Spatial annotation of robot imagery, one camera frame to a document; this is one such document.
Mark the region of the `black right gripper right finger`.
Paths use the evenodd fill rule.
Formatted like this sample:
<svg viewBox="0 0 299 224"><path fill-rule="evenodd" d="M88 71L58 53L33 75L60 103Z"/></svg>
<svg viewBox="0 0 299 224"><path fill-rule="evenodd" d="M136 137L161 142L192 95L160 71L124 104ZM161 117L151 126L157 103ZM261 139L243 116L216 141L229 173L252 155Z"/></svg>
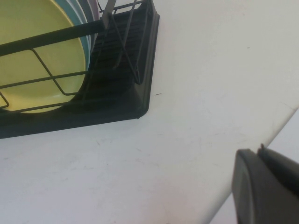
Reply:
<svg viewBox="0 0 299 224"><path fill-rule="evenodd" d="M299 188L299 164L268 148L260 148L258 156L277 180L288 189Z"/></svg>

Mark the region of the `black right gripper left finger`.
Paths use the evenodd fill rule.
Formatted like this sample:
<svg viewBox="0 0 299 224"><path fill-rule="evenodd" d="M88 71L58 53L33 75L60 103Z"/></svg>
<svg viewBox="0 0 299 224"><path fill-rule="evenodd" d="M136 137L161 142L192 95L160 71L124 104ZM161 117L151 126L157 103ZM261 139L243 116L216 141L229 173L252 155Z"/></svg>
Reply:
<svg viewBox="0 0 299 224"><path fill-rule="evenodd" d="M297 224L299 189L288 189L257 153L238 150L232 194L239 224Z"/></svg>

